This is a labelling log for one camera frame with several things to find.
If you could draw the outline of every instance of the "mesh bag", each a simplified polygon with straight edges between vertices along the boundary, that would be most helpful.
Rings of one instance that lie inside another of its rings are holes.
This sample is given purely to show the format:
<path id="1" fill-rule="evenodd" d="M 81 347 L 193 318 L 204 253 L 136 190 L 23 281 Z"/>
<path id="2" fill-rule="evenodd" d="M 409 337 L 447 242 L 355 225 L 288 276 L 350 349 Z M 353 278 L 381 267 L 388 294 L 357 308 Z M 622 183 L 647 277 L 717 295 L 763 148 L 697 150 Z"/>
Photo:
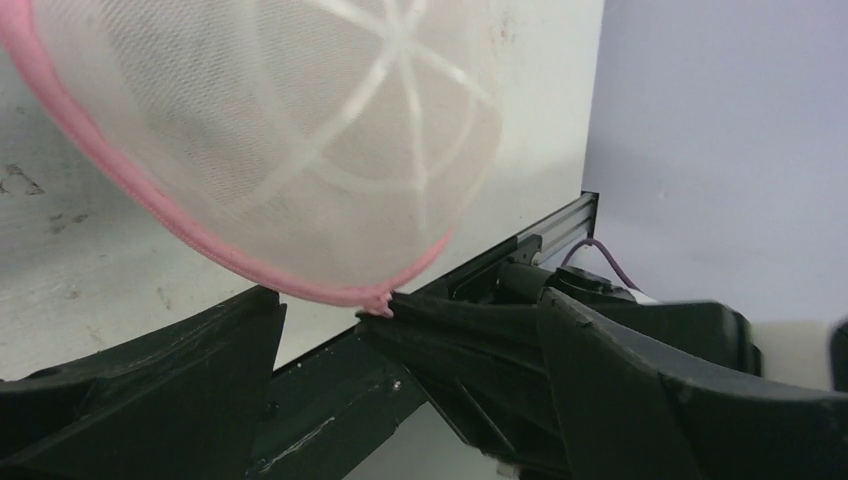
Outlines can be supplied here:
<path id="1" fill-rule="evenodd" d="M 489 0 L 3 0 L 52 118 L 215 262 L 385 308 L 500 140 Z"/>

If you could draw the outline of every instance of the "pink trim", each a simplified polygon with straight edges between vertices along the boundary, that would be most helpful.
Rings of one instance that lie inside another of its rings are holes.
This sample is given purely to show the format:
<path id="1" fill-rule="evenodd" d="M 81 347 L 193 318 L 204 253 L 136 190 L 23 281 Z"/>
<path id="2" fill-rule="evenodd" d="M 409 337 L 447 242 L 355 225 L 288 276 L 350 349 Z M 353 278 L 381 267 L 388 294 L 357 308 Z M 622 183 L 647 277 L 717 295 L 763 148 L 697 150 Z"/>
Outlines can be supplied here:
<path id="1" fill-rule="evenodd" d="M 53 120 L 95 165 L 153 213 L 171 233 L 227 269 L 261 285 L 305 300 L 343 307 L 365 305 L 369 311 L 388 315 L 385 306 L 390 298 L 389 293 L 430 266 L 448 242 L 450 233 L 399 275 L 371 287 L 332 288 L 312 285 L 269 268 L 209 234 L 113 148 L 59 81 L 53 63 L 36 34 L 32 1 L 0 1 L 3 3 L 0 6 L 0 41 Z"/>

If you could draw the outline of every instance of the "white table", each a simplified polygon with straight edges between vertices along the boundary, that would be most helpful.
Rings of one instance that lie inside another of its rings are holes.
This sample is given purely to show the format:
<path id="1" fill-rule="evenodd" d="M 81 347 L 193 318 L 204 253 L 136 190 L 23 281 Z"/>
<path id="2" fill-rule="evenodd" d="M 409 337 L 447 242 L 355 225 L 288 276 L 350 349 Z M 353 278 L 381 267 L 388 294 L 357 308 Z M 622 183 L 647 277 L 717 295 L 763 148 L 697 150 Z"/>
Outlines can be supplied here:
<path id="1" fill-rule="evenodd" d="M 493 0 L 505 95 L 490 181 L 415 288 L 580 194 L 603 0 Z M 0 378 L 103 350 L 251 286 L 167 233 L 53 126 L 0 56 Z M 289 304 L 277 366 L 354 324 Z"/>

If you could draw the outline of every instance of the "white mesh fabric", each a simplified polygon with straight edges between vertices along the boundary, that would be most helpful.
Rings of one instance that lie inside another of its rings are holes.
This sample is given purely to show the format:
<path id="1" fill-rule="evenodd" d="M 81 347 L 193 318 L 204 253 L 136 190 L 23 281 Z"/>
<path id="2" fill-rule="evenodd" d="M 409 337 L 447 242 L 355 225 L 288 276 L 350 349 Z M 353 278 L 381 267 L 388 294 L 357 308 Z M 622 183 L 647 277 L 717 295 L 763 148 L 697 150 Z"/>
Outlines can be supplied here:
<path id="1" fill-rule="evenodd" d="M 102 136 L 197 224 L 315 285 L 408 268 L 500 139 L 489 0 L 33 0 Z"/>

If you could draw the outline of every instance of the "wire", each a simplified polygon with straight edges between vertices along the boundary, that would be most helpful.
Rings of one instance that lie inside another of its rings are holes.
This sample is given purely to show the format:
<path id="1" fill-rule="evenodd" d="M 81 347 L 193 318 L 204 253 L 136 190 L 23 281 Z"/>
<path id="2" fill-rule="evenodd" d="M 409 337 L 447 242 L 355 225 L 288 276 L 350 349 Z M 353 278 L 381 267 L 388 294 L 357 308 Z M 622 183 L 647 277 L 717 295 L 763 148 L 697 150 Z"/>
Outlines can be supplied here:
<path id="1" fill-rule="evenodd" d="M 580 250 L 581 247 L 585 246 L 596 247 L 598 250 L 600 250 L 601 253 L 604 255 L 604 258 L 607 259 L 607 263 L 609 263 L 610 267 L 612 267 L 615 274 L 618 275 L 618 278 L 620 278 L 621 281 L 624 282 L 624 284 L 627 285 L 628 288 L 632 288 L 633 290 L 639 292 L 642 291 L 642 289 L 637 287 L 636 284 L 633 283 L 633 280 L 630 280 L 630 277 L 628 277 L 627 274 L 624 273 L 624 269 L 622 269 L 621 265 L 619 265 L 618 262 L 615 261 L 615 258 L 612 256 L 612 253 L 610 253 L 609 249 L 607 249 L 607 247 L 603 243 L 601 243 L 600 240 L 595 240 L 594 238 L 586 238 L 577 242 L 577 245 L 575 245 L 574 248 L 572 248 L 568 252 L 568 255 L 565 256 L 565 259 L 563 259 L 562 266 L 564 267 L 568 265 L 568 263 L 571 261 L 571 257 L 573 257 L 574 254 L 577 253 L 577 251 Z"/>

